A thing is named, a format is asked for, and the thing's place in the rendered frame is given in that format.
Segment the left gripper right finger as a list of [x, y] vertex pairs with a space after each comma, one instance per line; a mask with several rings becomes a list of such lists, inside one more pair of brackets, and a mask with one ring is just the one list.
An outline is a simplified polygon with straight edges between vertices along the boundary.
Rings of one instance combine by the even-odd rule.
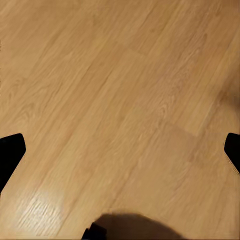
[[228, 133], [224, 151], [240, 173], [240, 135]]

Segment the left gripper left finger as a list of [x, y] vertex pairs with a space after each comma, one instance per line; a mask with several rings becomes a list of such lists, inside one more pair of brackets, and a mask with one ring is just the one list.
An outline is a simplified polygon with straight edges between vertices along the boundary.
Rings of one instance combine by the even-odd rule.
[[25, 153], [26, 144], [22, 133], [0, 138], [0, 193]]

